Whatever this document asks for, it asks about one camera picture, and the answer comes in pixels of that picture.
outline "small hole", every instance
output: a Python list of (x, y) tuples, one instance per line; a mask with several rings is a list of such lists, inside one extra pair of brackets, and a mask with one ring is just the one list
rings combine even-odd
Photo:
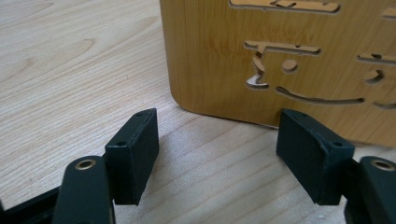
[(282, 63), (282, 70), (286, 74), (294, 73), (297, 67), (298, 67), (297, 61), (292, 59), (287, 59)]
[(375, 166), (376, 168), (384, 170), (384, 171), (394, 171), (395, 170), (395, 167), (392, 164), (387, 163), (386, 161), (375, 160), (375, 161), (372, 161), (372, 165)]
[(124, 146), (126, 146), (126, 142), (118, 142), (117, 146), (124, 147)]
[(335, 145), (335, 146), (338, 146), (338, 147), (341, 147), (343, 144), (342, 143), (339, 143), (339, 142), (333, 142), (333, 144)]
[(77, 163), (75, 168), (77, 170), (88, 170), (96, 164), (95, 160), (85, 160)]

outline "wooden table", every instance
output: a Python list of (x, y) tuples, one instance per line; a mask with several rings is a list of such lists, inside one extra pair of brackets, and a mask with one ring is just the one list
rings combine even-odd
[[(276, 156), (276, 130), (189, 113), (173, 100), (158, 0), (0, 3), (0, 198), (59, 186), (140, 110), (158, 109), (160, 154), (141, 204), (118, 223), (342, 223)], [(396, 161), (396, 150), (362, 156)]]

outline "black clamp arm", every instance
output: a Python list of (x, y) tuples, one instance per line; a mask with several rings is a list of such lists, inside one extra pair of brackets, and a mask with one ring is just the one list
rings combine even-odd
[(66, 167), (59, 188), (7, 211), (0, 206), (0, 223), (116, 223), (112, 201), (139, 204), (158, 153), (156, 109), (136, 113), (103, 157), (77, 159)]
[(282, 110), (276, 153), (314, 203), (347, 198), (347, 223), (396, 223), (396, 164), (352, 159), (354, 146), (304, 113)]

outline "carved cutout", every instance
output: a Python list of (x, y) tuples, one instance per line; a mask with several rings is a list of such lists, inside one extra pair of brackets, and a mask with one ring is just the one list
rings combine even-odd
[(259, 7), (262, 9), (336, 13), (340, 8), (336, 3), (286, 0), (231, 0), (233, 7)]
[(291, 91), (286, 90), (283, 87), (276, 87), (276, 93), (286, 96), (290, 99), (303, 101), (310, 104), (316, 105), (358, 105), (364, 103), (364, 98), (357, 99), (345, 99), (345, 100), (329, 100), (329, 99), (319, 99), (315, 97), (306, 97)]
[(396, 7), (388, 7), (382, 12), (385, 18), (396, 19)]
[[(245, 48), (256, 50), (256, 54), (253, 56), (253, 66), (256, 70), (256, 74), (246, 82), (247, 87), (253, 90), (267, 90), (269, 88), (268, 83), (260, 83), (265, 75), (265, 67), (264, 64), (262, 64), (265, 51), (270, 50), (299, 55), (318, 55), (320, 53), (320, 48), (316, 47), (271, 43), (266, 41), (259, 42), (247, 40), (245, 42)], [(297, 62), (295, 60), (286, 60), (283, 62), (282, 68), (286, 73), (292, 73), (297, 69)]]
[(260, 79), (262, 79), (262, 76), (259, 74), (254, 75), (250, 79), (247, 80), (247, 87), (249, 89), (253, 90), (267, 90), (270, 85), (268, 83), (260, 83)]
[(379, 83), (382, 79), (384, 79), (384, 73), (380, 70), (374, 70), (369, 72), (367, 78), (364, 80), (364, 82), (367, 85), (374, 85)]
[(294, 53), (294, 54), (300, 54), (300, 55), (319, 55), (320, 54), (320, 48), (317, 48), (317, 47), (272, 43), (272, 42), (266, 42), (266, 41), (247, 40), (245, 42), (245, 48), (257, 50), (256, 56), (261, 57), (261, 58), (263, 57), (263, 54), (266, 50)]
[(374, 102), (373, 105), (376, 105), (379, 108), (386, 109), (386, 110), (395, 110), (396, 109), (396, 103), (394, 103), (394, 104), (380, 104), (378, 102)]
[(396, 65), (396, 56), (393, 55), (363, 53), (358, 55), (358, 60), (367, 63), (390, 63), (392, 65)]

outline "metal grommet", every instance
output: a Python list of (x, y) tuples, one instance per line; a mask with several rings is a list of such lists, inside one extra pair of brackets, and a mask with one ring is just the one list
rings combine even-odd
[(384, 170), (384, 171), (395, 171), (396, 168), (388, 163), (387, 161), (380, 161), (380, 160), (373, 160), (371, 161), (371, 164), (375, 166), (378, 169)]
[(95, 160), (85, 160), (76, 164), (76, 170), (88, 170), (96, 164)]

